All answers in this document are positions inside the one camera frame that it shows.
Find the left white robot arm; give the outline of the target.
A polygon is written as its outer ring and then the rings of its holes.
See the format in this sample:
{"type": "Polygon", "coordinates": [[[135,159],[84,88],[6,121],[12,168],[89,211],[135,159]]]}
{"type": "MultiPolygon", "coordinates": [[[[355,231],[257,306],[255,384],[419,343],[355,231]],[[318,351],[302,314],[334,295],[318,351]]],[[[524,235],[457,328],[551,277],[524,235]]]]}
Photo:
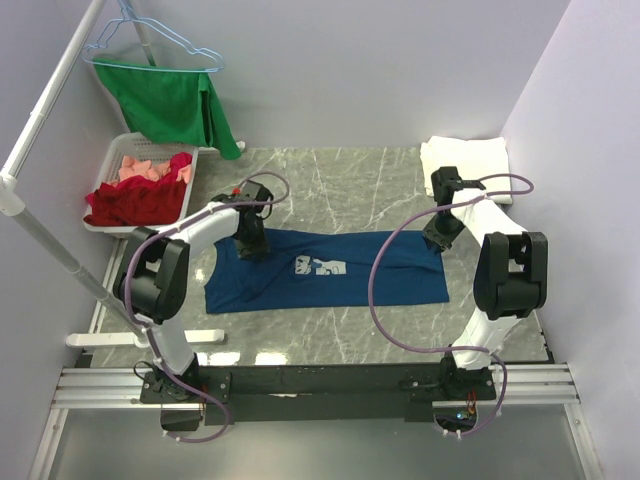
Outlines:
{"type": "Polygon", "coordinates": [[[264,210],[275,197],[264,185],[246,180],[231,194],[220,194],[197,212],[164,227],[138,227],[129,236],[113,294],[122,301],[163,371],[164,389],[186,402],[199,392],[197,356],[186,339],[179,312],[186,299],[191,258],[229,239],[242,260],[261,260],[269,252],[264,210]]]}

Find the blue mickey t shirt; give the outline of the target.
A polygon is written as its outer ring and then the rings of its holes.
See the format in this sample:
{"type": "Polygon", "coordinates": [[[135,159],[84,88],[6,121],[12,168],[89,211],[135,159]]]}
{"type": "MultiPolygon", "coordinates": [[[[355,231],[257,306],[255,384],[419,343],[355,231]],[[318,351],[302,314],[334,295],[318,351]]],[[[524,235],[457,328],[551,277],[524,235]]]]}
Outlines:
{"type": "Polygon", "coordinates": [[[204,287],[209,314],[262,310],[403,306],[449,300],[443,261],[420,232],[318,234],[269,229],[269,253],[242,260],[216,243],[204,287]]]}

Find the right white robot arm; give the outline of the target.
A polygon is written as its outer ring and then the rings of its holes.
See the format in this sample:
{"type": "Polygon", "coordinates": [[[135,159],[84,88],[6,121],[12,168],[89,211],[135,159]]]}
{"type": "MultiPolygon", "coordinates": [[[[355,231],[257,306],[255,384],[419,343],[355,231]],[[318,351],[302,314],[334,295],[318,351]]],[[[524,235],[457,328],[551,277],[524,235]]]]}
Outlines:
{"type": "Polygon", "coordinates": [[[547,298],[548,240],[511,220],[490,198],[486,180],[464,180],[453,166],[431,174],[440,210],[423,229],[431,249],[452,247],[463,230],[480,246],[473,281],[475,309],[454,350],[441,360],[439,387],[460,399],[482,385],[497,351],[517,323],[541,308],[547,298]]]}

